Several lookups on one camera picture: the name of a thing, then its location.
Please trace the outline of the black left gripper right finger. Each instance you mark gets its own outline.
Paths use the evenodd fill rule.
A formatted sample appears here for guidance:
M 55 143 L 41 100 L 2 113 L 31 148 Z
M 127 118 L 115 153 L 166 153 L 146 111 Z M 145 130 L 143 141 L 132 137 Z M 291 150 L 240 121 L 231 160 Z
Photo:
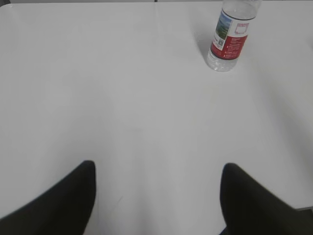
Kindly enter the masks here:
M 234 163 L 223 167 L 223 235 L 311 235 L 313 220 L 292 208 Z

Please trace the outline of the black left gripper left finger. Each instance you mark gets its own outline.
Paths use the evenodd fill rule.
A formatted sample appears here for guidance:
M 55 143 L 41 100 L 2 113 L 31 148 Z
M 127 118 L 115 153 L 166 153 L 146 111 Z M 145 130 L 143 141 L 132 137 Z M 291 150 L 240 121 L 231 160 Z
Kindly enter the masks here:
M 96 167 L 83 161 L 25 206 L 1 218 L 2 235 L 82 235 L 96 198 Z

